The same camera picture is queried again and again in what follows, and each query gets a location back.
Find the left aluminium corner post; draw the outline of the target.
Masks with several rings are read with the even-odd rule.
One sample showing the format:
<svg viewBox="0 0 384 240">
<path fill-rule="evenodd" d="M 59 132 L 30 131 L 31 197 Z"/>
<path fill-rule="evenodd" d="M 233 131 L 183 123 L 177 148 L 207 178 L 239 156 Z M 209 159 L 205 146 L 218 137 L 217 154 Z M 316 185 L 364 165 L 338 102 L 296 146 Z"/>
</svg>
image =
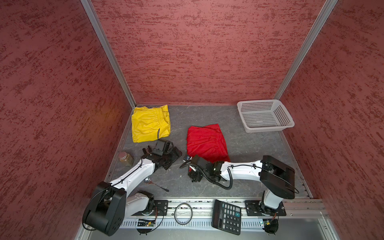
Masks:
<svg viewBox="0 0 384 240">
<path fill-rule="evenodd" d="M 127 80 L 123 74 L 123 71 L 118 63 L 118 60 L 114 54 L 114 51 L 108 41 L 108 38 L 105 34 L 105 31 L 102 27 L 102 24 L 97 16 L 97 13 L 96 13 L 96 10 L 92 4 L 92 1 L 90 0 L 81 0 L 81 3 L 83 5 L 83 8 L 85 9 L 85 12 L 93 26 L 93 29 L 104 49 L 104 52 L 115 72 L 115 75 L 116 77 L 118 78 L 119 80 L 119 83 L 124 91 L 124 94 L 127 98 L 127 100 L 129 101 L 130 103 L 130 106 L 132 109 L 134 109 L 136 107 L 136 101 L 134 99 L 134 96 L 130 90 L 130 87 L 127 83 Z"/>
</svg>

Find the small brown glass jar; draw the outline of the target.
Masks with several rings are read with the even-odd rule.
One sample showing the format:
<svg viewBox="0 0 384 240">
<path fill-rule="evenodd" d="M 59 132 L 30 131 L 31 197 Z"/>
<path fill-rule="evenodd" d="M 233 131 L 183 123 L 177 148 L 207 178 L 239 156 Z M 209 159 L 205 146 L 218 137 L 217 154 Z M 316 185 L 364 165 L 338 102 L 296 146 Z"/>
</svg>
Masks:
<svg viewBox="0 0 384 240">
<path fill-rule="evenodd" d="M 133 157 L 126 153 L 126 152 L 120 152 L 118 154 L 119 161 L 126 167 L 132 167 L 134 163 Z"/>
</svg>

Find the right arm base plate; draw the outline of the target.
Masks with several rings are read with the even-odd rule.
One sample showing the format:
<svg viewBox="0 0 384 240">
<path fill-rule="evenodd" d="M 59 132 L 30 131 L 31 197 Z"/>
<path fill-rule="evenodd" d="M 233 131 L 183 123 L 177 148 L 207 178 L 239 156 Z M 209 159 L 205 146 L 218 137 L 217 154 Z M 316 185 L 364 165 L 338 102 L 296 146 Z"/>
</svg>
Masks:
<svg viewBox="0 0 384 240">
<path fill-rule="evenodd" d="M 267 207 L 263 201 L 245 201 L 245 209 L 249 217 L 285 217 L 287 215 L 283 202 L 277 209 Z"/>
</svg>

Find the right aluminium corner post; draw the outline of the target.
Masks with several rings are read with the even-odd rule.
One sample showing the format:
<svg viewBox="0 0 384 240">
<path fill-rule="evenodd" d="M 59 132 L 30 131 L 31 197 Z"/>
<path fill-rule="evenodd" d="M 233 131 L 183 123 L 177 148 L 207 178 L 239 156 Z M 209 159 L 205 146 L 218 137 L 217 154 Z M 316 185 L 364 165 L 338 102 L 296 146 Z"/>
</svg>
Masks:
<svg viewBox="0 0 384 240">
<path fill-rule="evenodd" d="M 304 58 L 306 57 L 307 53 L 309 52 L 311 46 L 315 42 L 317 36 L 321 32 L 324 24 L 326 23 L 327 19 L 331 15 L 334 7 L 338 3 L 338 0 L 326 0 L 324 5 L 322 6 L 317 18 L 315 19 L 311 29 L 309 30 L 302 46 L 300 47 L 296 57 L 294 58 L 289 70 L 287 71 L 280 87 L 278 88 L 274 99 L 279 100 L 284 91 L 287 89 L 288 85 L 290 84 L 291 80 L 293 79 L 296 71 L 299 69 L 301 63 L 303 62 Z"/>
</svg>

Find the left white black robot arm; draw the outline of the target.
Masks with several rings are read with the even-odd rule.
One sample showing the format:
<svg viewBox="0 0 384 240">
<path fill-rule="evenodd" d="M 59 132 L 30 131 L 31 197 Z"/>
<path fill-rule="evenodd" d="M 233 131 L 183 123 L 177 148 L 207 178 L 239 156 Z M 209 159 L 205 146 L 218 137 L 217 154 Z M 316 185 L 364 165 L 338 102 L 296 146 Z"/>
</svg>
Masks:
<svg viewBox="0 0 384 240">
<path fill-rule="evenodd" d="M 92 193 L 86 206 L 82 225 L 97 230 L 107 236 L 112 236 L 121 226 L 125 217 L 137 212 L 152 211 L 154 207 L 153 195 L 145 191 L 129 194 L 146 178 L 158 169 L 168 170 L 180 157 L 182 152 L 173 147 L 162 155 L 153 150 L 146 153 L 141 160 L 128 172 L 107 183 L 100 182 Z"/>
</svg>

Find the aluminium corner post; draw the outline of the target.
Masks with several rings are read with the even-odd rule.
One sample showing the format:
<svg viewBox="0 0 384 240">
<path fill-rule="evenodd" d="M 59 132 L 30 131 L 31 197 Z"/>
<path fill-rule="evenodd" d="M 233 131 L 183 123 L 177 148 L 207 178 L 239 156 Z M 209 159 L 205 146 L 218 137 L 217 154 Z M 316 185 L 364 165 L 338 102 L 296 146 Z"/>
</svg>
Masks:
<svg viewBox="0 0 384 240">
<path fill-rule="evenodd" d="M 288 85 L 290 84 L 291 80 L 293 79 L 296 71 L 299 69 L 301 63 L 303 62 L 304 58 L 306 57 L 307 53 L 309 52 L 311 46 L 315 42 L 317 36 L 321 32 L 324 24 L 326 23 L 327 19 L 331 15 L 334 7 L 338 3 L 338 0 L 326 0 L 324 5 L 322 6 L 317 18 L 315 19 L 311 29 L 309 30 L 302 46 L 300 47 L 296 57 L 294 58 L 289 70 L 287 71 L 280 87 L 278 88 L 274 99 L 279 100 L 284 91 L 287 89 Z"/>
<path fill-rule="evenodd" d="M 96 13 L 96 10 L 92 4 L 92 1 L 90 0 L 81 0 L 81 3 L 83 5 L 83 8 L 85 9 L 85 12 L 93 26 L 93 29 L 104 49 L 104 52 L 115 72 L 115 75 L 116 77 L 118 78 L 119 80 L 119 83 L 124 91 L 124 94 L 127 98 L 127 100 L 129 101 L 130 103 L 130 106 L 132 109 L 134 109 L 136 107 L 136 101 L 134 99 L 134 96 L 130 90 L 130 87 L 127 83 L 127 80 L 123 74 L 123 71 L 118 63 L 118 60 L 114 54 L 114 51 L 108 41 L 108 38 L 105 34 L 105 31 L 102 27 L 102 24 L 97 16 L 97 13 Z"/>
</svg>

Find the red shorts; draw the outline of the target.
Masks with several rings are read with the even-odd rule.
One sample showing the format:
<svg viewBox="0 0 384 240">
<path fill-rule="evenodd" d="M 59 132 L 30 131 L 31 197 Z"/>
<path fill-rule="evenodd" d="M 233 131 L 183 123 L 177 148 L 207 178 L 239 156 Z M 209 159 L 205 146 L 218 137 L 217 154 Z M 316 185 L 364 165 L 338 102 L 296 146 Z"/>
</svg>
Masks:
<svg viewBox="0 0 384 240">
<path fill-rule="evenodd" d="M 230 162 L 227 143 L 219 124 L 192 126 L 187 133 L 187 154 L 198 155 L 208 162 Z"/>
</svg>

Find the metal spoon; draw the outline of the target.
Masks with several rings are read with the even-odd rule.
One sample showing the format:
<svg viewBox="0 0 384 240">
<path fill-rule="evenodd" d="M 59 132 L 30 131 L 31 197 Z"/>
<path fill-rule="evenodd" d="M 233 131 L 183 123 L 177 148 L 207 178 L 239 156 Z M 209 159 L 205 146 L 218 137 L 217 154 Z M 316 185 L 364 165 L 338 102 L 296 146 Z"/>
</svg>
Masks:
<svg viewBox="0 0 384 240">
<path fill-rule="evenodd" d="M 144 182 L 145 182 L 146 184 L 154 185 L 154 186 L 156 186 L 156 187 L 159 187 L 160 189 L 162 189 L 162 190 L 163 190 L 164 192 L 166 192 L 166 193 L 169 193 L 169 192 L 170 192 L 168 189 L 163 188 L 163 187 L 161 187 L 161 186 L 155 184 L 155 183 L 152 181 L 152 179 L 149 178 L 149 177 L 145 178 L 145 179 L 144 179 Z"/>
</svg>

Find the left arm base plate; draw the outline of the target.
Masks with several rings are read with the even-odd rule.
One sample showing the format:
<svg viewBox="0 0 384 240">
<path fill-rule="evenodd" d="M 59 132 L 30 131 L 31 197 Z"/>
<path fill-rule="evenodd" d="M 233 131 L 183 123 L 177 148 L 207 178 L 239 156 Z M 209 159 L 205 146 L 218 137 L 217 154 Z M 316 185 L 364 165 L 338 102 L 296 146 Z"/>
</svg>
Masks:
<svg viewBox="0 0 384 240">
<path fill-rule="evenodd" d="M 158 214 L 166 215 L 168 211 L 168 200 L 150 200 L 148 206 L 141 212 L 133 214 L 133 216 L 156 216 Z"/>
</svg>

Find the yellow shorts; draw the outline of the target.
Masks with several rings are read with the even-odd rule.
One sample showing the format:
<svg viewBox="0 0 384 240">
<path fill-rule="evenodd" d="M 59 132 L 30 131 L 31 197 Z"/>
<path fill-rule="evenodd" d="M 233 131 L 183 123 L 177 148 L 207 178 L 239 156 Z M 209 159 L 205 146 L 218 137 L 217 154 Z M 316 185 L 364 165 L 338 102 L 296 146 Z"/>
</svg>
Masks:
<svg viewBox="0 0 384 240">
<path fill-rule="evenodd" d="M 168 105 L 157 108 L 139 107 L 132 114 L 132 139 L 134 143 L 152 142 L 171 134 Z"/>
</svg>

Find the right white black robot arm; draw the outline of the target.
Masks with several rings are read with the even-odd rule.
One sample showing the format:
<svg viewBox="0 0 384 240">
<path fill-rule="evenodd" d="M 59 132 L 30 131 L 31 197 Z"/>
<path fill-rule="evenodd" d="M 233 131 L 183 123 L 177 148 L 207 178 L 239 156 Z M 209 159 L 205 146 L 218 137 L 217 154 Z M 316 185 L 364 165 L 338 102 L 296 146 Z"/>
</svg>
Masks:
<svg viewBox="0 0 384 240">
<path fill-rule="evenodd" d="M 267 188 L 262 199 L 246 206 L 252 213 L 262 216 L 281 216 L 283 200 L 293 200 L 300 193 L 295 187 L 295 170 L 272 156 L 247 163 L 211 163 L 198 155 L 186 156 L 181 168 L 189 168 L 188 176 L 193 183 L 205 178 L 225 190 L 233 187 L 234 180 L 262 183 Z"/>
</svg>

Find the black calculator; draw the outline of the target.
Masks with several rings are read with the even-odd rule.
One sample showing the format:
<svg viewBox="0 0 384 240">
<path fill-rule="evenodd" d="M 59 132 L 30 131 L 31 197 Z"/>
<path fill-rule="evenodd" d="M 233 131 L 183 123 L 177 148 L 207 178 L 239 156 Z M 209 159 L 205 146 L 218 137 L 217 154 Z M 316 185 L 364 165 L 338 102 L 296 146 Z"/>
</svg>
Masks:
<svg viewBox="0 0 384 240">
<path fill-rule="evenodd" d="M 230 203 L 215 200 L 212 227 L 239 236 L 241 234 L 241 208 Z"/>
</svg>

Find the white plastic basket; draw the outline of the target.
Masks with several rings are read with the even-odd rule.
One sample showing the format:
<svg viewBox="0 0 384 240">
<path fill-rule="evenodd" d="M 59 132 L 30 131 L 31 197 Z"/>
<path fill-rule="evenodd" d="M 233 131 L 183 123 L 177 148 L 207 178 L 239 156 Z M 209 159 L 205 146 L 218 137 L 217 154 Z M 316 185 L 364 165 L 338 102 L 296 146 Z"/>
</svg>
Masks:
<svg viewBox="0 0 384 240">
<path fill-rule="evenodd" d="M 283 131 L 295 122 L 279 100 L 253 100 L 237 103 L 238 112 L 246 133 Z"/>
</svg>

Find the aluminium front frame rail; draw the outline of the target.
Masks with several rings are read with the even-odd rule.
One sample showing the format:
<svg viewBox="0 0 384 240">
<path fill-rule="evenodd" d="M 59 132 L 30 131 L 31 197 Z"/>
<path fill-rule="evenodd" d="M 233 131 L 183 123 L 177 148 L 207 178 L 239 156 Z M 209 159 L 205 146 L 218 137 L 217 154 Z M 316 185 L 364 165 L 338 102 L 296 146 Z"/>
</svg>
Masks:
<svg viewBox="0 0 384 240">
<path fill-rule="evenodd" d="M 262 231 L 263 220 L 272 217 L 249 217 L 245 209 L 245 201 L 257 201 L 250 198 L 221 198 L 222 202 L 230 203 L 241 208 L 242 232 Z M 214 199 L 173 198 L 168 199 L 168 211 L 164 221 L 157 229 L 186 229 L 186 230 L 212 230 L 212 214 Z M 283 201 L 287 215 L 284 219 L 315 220 L 321 233 L 327 240 L 338 240 L 339 235 L 330 219 L 330 216 L 321 199 L 294 199 Z M 125 217 L 120 229 L 136 229 L 139 219 L 153 220 L 155 216 Z"/>
</svg>

